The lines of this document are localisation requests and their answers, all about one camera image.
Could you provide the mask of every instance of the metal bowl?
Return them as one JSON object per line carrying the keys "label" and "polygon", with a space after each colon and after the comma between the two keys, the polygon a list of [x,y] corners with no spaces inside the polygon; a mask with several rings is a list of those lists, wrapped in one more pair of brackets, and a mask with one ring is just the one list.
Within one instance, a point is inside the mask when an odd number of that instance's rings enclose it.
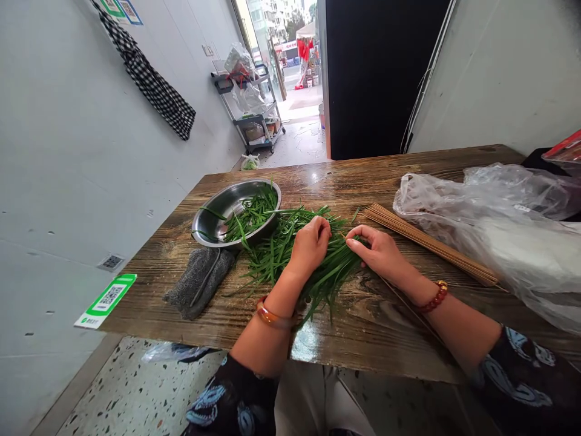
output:
{"label": "metal bowl", "polygon": [[[242,201],[246,200],[254,195],[256,195],[264,183],[270,184],[270,180],[255,179],[247,180],[245,182],[236,183],[235,185],[229,186],[215,196],[210,198],[204,207],[212,209],[213,211],[221,214],[230,219],[236,213],[240,214],[243,210]],[[280,207],[281,193],[280,188],[276,183],[272,183],[272,187],[277,194],[277,207]],[[270,233],[273,232],[276,227],[276,216],[277,214],[272,214],[268,220],[264,223],[262,227],[255,230],[254,232],[246,235],[246,240],[248,244],[253,245],[260,242],[261,239],[268,237]],[[196,230],[203,231],[209,236],[214,237],[215,240],[211,240],[204,236],[202,233],[196,232]],[[192,222],[192,232],[194,239],[201,243],[202,245],[213,247],[213,248],[235,248],[242,249],[242,240],[238,239],[232,242],[224,242],[223,234],[228,230],[228,227],[224,225],[224,221],[219,219],[216,215],[208,212],[207,210],[200,209],[194,216],[194,221]]]}

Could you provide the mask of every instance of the white wall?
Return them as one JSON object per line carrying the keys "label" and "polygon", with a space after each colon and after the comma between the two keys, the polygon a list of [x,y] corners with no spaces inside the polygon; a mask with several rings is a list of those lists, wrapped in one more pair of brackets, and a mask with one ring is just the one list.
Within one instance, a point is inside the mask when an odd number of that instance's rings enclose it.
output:
{"label": "white wall", "polygon": [[145,25],[128,29],[197,111],[187,142],[133,84],[87,0],[2,6],[2,434],[28,435],[100,342],[73,329],[112,278],[95,265],[135,255],[204,174],[244,150],[202,50],[225,59],[240,40],[229,0],[133,4]]}
{"label": "white wall", "polygon": [[526,155],[581,128],[580,26],[575,1],[459,0],[410,151]]}

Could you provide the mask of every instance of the amber bracelet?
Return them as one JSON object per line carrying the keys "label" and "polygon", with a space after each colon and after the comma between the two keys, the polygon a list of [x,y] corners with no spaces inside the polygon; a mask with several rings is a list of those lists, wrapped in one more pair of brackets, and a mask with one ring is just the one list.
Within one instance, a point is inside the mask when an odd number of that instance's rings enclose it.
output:
{"label": "amber bracelet", "polygon": [[267,308],[264,307],[264,300],[267,296],[262,297],[258,300],[256,304],[256,313],[258,317],[262,319],[268,326],[277,329],[291,329],[297,325],[298,314],[295,312],[292,318],[284,318],[269,312]]}
{"label": "amber bracelet", "polygon": [[433,298],[433,300],[431,302],[429,302],[428,304],[426,304],[424,306],[420,306],[420,307],[416,308],[416,310],[418,312],[423,313],[423,314],[432,312],[435,308],[437,308],[442,303],[442,301],[444,301],[444,299],[446,298],[446,295],[448,295],[448,283],[446,283],[443,280],[438,280],[436,282],[436,284],[438,285],[440,290],[438,291],[438,293],[436,294],[436,296]]}

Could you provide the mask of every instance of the pants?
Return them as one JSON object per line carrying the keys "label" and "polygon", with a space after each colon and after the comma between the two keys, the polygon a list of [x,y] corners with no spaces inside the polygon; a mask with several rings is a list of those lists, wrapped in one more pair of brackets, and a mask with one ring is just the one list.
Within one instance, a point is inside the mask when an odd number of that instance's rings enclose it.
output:
{"label": "pants", "polygon": [[365,413],[336,368],[289,360],[274,406],[277,435],[327,436],[345,429],[375,436]]}

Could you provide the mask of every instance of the terrazzo floor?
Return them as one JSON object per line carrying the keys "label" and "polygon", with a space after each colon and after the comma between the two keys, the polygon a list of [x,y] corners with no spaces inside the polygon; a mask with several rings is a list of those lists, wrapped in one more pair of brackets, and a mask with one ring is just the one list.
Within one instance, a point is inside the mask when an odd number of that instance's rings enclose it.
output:
{"label": "terrazzo floor", "polygon": [[286,133],[281,135],[271,154],[267,148],[256,150],[260,168],[277,168],[288,165],[328,162],[325,131],[318,117],[297,123],[285,123]]}
{"label": "terrazzo floor", "polygon": [[[259,151],[261,168],[325,162],[319,121],[285,124],[274,153]],[[188,406],[225,352],[195,363],[146,363],[159,342],[125,337],[94,379],[58,436],[169,436],[186,426]],[[339,370],[379,435],[495,435],[490,418],[465,387]]]}

